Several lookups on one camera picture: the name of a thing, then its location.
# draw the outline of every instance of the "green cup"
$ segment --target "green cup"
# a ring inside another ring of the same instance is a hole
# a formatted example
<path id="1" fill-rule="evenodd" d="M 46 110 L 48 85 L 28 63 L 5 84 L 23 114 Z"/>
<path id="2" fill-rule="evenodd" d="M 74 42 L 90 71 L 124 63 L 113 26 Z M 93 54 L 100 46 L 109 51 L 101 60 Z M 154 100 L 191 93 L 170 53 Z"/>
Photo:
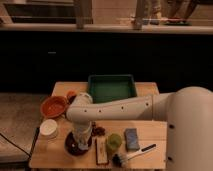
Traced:
<path id="1" fill-rule="evenodd" d="M 108 155 L 113 155 L 122 144 L 121 136 L 118 134 L 111 134 L 106 141 L 106 149 Z"/>

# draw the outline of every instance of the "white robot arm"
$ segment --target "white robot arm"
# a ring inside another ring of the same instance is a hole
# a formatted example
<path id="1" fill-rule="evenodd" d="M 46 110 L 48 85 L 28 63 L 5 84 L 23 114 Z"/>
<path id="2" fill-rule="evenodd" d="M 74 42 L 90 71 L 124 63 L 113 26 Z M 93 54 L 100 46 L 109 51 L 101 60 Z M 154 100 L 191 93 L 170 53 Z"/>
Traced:
<path id="1" fill-rule="evenodd" d="M 92 98 L 79 94 L 67 110 L 73 122 L 74 139 L 86 149 L 91 121 L 165 120 L 168 171 L 213 170 L 213 96 L 201 87 L 188 87 L 175 93 L 129 98 L 92 104 Z"/>

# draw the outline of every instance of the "green plastic bin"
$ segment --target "green plastic bin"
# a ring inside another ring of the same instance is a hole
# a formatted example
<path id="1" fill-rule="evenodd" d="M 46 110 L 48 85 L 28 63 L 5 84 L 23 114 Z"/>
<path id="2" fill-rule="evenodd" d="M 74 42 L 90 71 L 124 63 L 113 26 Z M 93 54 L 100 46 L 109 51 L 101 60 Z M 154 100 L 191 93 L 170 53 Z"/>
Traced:
<path id="1" fill-rule="evenodd" d="M 93 103 L 104 103 L 136 97 L 132 75 L 90 75 L 87 92 Z"/>

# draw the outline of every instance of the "wall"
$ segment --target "wall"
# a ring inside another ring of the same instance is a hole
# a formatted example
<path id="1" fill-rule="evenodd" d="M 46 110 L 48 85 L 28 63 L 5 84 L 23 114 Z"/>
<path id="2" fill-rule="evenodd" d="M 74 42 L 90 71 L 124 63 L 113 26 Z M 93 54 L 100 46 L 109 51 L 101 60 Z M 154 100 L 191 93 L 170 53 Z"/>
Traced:
<path id="1" fill-rule="evenodd" d="M 51 92 L 56 81 L 133 74 L 161 92 L 213 90 L 213 35 L 0 32 L 0 91 Z"/>

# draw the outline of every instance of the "cleaning brush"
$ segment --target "cleaning brush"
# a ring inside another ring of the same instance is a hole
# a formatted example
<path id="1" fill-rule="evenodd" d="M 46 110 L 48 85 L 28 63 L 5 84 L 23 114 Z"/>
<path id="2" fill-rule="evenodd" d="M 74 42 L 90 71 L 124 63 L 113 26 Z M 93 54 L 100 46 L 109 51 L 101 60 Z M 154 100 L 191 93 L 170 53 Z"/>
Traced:
<path id="1" fill-rule="evenodd" d="M 138 156 L 138 155 L 141 155 L 141 154 L 144 154 L 144 153 L 147 153 L 147 152 L 153 150 L 155 147 L 156 147 L 156 144 L 152 144 L 148 147 L 139 149 L 138 151 L 136 151 L 134 153 L 130 153 L 130 154 L 126 154 L 126 155 L 115 154 L 113 159 L 112 159 L 113 163 L 115 165 L 119 166 L 119 167 L 123 167 L 126 164 L 126 162 L 128 160 L 130 160 L 131 158 Z"/>

